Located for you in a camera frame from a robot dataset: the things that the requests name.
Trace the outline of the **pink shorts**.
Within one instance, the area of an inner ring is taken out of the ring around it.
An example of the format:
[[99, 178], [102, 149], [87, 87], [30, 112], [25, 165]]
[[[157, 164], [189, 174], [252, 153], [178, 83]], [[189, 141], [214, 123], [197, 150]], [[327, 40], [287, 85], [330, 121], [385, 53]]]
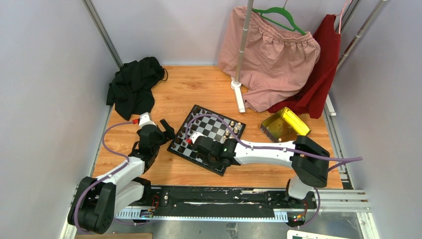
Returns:
[[321, 48], [310, 32], [282, 30], [251, 13], [240, 83], [246, 108], [256, 112], [297, 94], [306, 84]]

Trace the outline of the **white clothes rack stand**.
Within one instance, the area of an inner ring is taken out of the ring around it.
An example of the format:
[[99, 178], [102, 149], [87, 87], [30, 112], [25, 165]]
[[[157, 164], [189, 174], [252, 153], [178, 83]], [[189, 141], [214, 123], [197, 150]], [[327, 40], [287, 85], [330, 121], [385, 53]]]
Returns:
[[246, 8], [245, 20], [242, 28], [242, 36], [240, 41], [239, 55], [236, 65], [236, 73], [234, 77], [231, 77], [230, 87], [234, 91], [235, 101], [239, 113], [245, 113], [246, 107], [244, 105], [242, 93], [241, 93], [241, 82], [240, 82], [240, 73], [243, 64], [244, 51], [246, 46], [247, 34], [249, 30], [249, 23], [251, 18], [251, 12], [253, 9], [254, 0], [249, 0]]

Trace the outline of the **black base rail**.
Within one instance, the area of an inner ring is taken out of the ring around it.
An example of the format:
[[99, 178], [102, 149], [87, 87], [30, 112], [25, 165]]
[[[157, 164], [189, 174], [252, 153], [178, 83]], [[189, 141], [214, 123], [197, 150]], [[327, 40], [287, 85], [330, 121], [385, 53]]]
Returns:
[[188, 219], [274, 219], [277, 210], [302, 214], [317, 208], [314, 192], [289, 198], [285, 189], [154, 186], [150, 198], [131, 203], [153, 217]]

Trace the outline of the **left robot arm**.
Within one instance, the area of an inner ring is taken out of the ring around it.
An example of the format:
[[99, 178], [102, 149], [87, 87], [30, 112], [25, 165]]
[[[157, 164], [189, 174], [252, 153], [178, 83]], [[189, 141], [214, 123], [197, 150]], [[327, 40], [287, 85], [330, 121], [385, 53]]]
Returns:
[[175, 139], [175, 131], [165, 119], [162, 131], [145, 113], [132, 124], [139, 125], [132, 152], [111, 171], [93, 178], [86, 176], [78, 185], [67, 222], [80, 232], [105, 233], [117, 213], [131, 203], [146, 206], [152, 201], [151, 182], [140, 178], [147, 172], [162, 145]]

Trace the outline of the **red garment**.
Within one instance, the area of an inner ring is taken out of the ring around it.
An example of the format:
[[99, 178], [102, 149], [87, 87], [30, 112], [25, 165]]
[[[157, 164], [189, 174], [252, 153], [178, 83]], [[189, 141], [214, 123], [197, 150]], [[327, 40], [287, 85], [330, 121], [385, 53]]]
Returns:
[[314, 33], [320, 45], [320, 57], [305, 86], [294, 96], [270, 107], [268, 112], [276, 113], [288, 107], [297, 115], [308, 114], [312, 119], [321, 117], [338, 66], [341, 35], [334, 30], [335, 20], [336, 15], [327, 14]]

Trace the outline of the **yellow metal tray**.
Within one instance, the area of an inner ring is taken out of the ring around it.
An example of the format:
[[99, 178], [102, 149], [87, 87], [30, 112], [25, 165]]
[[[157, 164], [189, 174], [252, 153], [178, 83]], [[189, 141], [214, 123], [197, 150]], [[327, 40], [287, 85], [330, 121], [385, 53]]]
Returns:
[[293, 141], [297, 136], [308, 136], [311, 133], [311, 129], [288, 107], [265, 119], [260, 129], [275, 143]]

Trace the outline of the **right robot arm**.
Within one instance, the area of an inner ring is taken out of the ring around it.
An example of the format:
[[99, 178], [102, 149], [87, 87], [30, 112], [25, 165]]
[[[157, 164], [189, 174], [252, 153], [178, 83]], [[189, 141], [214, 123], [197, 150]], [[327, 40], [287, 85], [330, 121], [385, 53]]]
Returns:
[[289, 180], [284, 201], [296, 208], [313, 188], [327, 186], [329, 153], [307, 136], [281, 143], [257, 143], [236, 138], [221, 143], [196, 132], [190, 138], [193, 150], [210, 167], [270, 164], [288, 167], [295, 176]]

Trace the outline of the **black cloth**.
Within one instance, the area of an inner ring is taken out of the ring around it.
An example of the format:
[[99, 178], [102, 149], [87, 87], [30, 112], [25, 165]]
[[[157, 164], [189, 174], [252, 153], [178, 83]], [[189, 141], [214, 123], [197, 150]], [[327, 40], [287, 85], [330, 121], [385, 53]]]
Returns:
[[125, 120], [149, 113], [155, 104], [152, 88], [167, 79], [168, 72], [156, 57], [125, 63], [109, 83], [106, 104]]

